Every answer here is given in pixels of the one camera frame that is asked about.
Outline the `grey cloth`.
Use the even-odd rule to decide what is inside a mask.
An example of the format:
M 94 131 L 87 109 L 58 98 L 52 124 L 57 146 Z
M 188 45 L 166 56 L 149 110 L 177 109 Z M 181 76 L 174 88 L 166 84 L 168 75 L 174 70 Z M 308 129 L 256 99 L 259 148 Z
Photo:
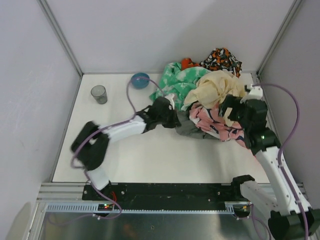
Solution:
M 197 140 L 219 140 L 218 137 L 212 136 L 201 129 L 189 119 L 188 111 L 178 111 L 177 118 L 181 124 L 175 128 L 177 134 Z

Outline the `cream yellow cloth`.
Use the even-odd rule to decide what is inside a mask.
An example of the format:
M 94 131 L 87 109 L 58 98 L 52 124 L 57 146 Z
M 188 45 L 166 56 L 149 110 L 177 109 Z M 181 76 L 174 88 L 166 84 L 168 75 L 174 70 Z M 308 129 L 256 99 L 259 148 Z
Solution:
M 243 81 L 226 71 L 212 71 L 197 81 L 196 88 L 185 97 L 181 110 L 185 111 L 195 102 L 206 109 L 211 109 L 221 104 L 227 95 L 244 97 L 246 91 Z

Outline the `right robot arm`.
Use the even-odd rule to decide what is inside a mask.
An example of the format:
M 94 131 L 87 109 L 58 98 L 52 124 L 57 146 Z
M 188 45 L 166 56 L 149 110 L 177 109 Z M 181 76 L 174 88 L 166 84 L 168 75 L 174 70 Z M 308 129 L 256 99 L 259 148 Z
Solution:
M 249 176 L 233 179 L 238 182 L 237 191 L 264 215 L 275 240 L 308 239 L 320 226 L 320 211 L 301 193 L 276 134 L 267 127 L 267 104 L 261 99 L 227 95 L 219 105 L 219 116 L 226 111 L 230 111 L 228 118 L 242 127 L 245 146 L 262 166 L 275 196 L 269 196 Z

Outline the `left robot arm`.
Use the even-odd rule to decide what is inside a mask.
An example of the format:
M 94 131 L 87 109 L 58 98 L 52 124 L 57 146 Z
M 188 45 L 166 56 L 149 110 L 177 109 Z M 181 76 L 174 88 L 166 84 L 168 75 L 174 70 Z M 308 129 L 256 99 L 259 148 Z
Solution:
M 152 105 L 136 112 L 132 119 L 110 126 L 102 127 L 93 121 L 84 125 L 70 150 L 74 158 L 81 162 L 85 175 L 97 190 L 102 190 L 110 182 L 110 178 L 101 167 L 109 144 L 133 135 L 147 133 L 158 125 L 167 129 L 181 125 L 174 98 L 173 93 L 159 96 Z

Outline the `pink navy floral cloth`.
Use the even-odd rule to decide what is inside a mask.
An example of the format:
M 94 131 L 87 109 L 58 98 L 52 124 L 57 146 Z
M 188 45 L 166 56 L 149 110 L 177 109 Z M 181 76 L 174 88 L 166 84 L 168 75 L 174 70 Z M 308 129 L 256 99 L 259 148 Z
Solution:
M 195 126 L 206 134 L 218 138 L 221 142 L 234 140 L 246 148 L 244 131 L 238 122 L 228 126 L 225 119 L 218 115 L 219 105 L 208 109 L 199 102 L 195 102 L 189 109 L 189 119 Z

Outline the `green white tie-dye cloth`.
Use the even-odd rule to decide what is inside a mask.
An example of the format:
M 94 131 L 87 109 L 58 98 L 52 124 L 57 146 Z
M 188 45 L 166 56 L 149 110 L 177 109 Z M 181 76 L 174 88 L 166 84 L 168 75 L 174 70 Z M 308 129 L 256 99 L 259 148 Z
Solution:
M 182 70 L 182 64 L 179 62 L 172 62 L 165 66 L 160 81 L 159 88 L 155 90 L 150 96 L 151 101 L 162 96 L 162 92 L 175 95 L 175 109 L 177 111 L 184 111 L 184 100 L 191 90 L 197 86 L 196 83 L 200 78 L 210 73 L 211 71 L 200 66 L 190 67 Z

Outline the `orange black patterned cloth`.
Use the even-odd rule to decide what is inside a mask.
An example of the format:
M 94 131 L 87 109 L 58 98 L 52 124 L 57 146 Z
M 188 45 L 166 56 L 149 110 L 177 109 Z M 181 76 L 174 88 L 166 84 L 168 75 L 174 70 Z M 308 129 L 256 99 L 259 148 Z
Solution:
M 237 78 L 241 76 L 242 72 L 242 62 L 224 47 L 215 48 L 199 65 L 210 71 L 226 70 Z

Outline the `red orange cloth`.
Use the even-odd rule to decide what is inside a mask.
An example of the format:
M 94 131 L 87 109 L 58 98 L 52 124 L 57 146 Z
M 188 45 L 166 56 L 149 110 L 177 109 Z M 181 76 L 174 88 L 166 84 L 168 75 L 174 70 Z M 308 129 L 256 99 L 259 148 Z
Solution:
M 184 58 L 181 61 L 181 70 L 185 70 L 188 68 L 193 68 L 193 67 L 200 67 L 201 65 L 197 62 L 193 62 L 191 58 Z

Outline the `blue ceramic bowl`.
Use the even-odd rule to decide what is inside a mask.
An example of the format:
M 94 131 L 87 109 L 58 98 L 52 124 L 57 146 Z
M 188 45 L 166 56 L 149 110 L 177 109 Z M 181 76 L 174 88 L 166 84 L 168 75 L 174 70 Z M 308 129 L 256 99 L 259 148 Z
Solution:
M 144 72 L 134 74 L 130 82 L 135 89 L 144 89 L 149 85 L 150 76 Z

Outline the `grey translucent cup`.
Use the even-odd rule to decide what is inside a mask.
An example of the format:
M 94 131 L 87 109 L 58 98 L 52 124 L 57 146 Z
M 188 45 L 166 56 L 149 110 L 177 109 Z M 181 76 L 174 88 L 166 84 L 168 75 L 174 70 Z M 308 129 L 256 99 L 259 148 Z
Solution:
M 105 104 L 108 101 L 106 88 L 103 85 L 96 85 L 90 91 L 92 97 L 100 105 Z

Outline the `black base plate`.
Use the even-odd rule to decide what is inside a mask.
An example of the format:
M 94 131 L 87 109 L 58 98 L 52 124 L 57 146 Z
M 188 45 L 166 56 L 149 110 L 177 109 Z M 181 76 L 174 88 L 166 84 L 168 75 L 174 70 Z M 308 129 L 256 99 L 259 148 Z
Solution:
M 209 203 L 246 202 L 230 183 L 110 183 L 100 192 L 123 208 L 159 207 L 205 210 Z

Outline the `aluminium frame post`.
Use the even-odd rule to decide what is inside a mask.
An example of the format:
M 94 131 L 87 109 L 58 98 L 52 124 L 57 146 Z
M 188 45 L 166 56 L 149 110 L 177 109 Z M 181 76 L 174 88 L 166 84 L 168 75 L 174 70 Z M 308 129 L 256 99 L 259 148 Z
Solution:
M 290 6 L 287 14 L 285 15 L 284 20 L 282 21 L 275 37 L 272 40 L 271 45 L 269 46 L 265 56 L 262 59 L 262 62 L 260 63 L 260 65 L 256 71 L 256 75 L 258 76 L 258 78 L 261 76 L 265 66 L 267 65 L 268 61 L 270 60 L 273 53 L 277 49 L 280 41 L 282 40 L 284 34 L 286 33 L 287 28 L 289 27 L 291 22 L 294 20 L 295 16 L 300 11 L 300 8 L 302 7 L 304 2 L 305 2 L 304 0 L 294 0 L 292 2 L 292 5 Z
M 62 49 L 64 50 L 66 56 L 68 57 L 69 61 L 71 62 L 71 65 L 73 66 L 73 68 L 75 69 L 75 71 L 77 72 L 77 74 L 79 75 L 79 77 L 81 78 L 84 73 L 81 69 L 81 66 L 70 46 L 70 44 L 68 43 L 68 40 L 65 36 L 65 34 L 63 33 L 63 30 L 60 26 L 60 24 L 58 23 L 55 14 L 53 13 L 49 3 L 47 0 L 37 0 L 37 3 L 40 7 L 40 9 L 42 10 L 45 18 L 47 19 L 49 25 L 51 26 L 56 38 L 58 39 Z

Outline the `left aluminium frame post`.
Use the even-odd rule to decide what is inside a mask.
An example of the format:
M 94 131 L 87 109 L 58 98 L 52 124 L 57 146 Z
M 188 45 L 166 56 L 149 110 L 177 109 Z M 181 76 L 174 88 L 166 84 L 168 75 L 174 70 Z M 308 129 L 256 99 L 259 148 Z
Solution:
M 73 66 L 73 68 L 75 69 L 75 71 L 77 72 L 77 74 L 79 75 L 79 77 L 81 78 L 84 73 L 81 69 L 81 66 L 70 46 L 70 44 L 68 43 L 68 40 L 65 36 L 65 34 L 63 33 L 63 30 L 60 26 L 60 24 L 58 23 L 55 14 L 53 13 L 49 3 L 47 0 L 37 0 L 37 3 L 40 7 L 40 9 L 42 10 L 45 18 L 47 19 L 49 25 L 51 26 L 56 38 L 58 39 L 62 49 L 64 50 L 66 56 L 68 57 L 69 61 L 71 62 L 71 65 Z

